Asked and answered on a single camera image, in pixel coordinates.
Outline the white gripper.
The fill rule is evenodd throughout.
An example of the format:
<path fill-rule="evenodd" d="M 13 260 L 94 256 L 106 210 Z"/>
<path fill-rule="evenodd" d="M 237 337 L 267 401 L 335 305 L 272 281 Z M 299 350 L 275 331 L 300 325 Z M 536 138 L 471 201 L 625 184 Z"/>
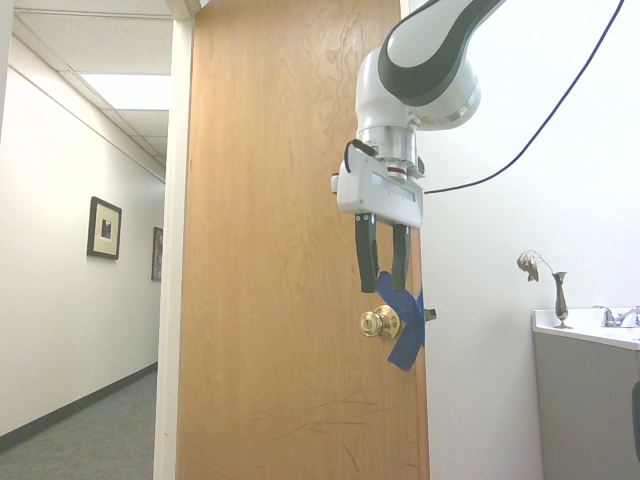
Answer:
<path fill-rule="evenodd" d="M 423 190 L 409 177 L 392 177 L 375 150 L 351 140 L 338 173 L 331 177 L 331 191 L 341 211 L 355 216 L 355 244 L 362 292 L 375 292 L 379 272 L 376 217 L 393 225 L 392 289 L 404 291 L 411 257 L 411 229 L 423 225 Z"/>

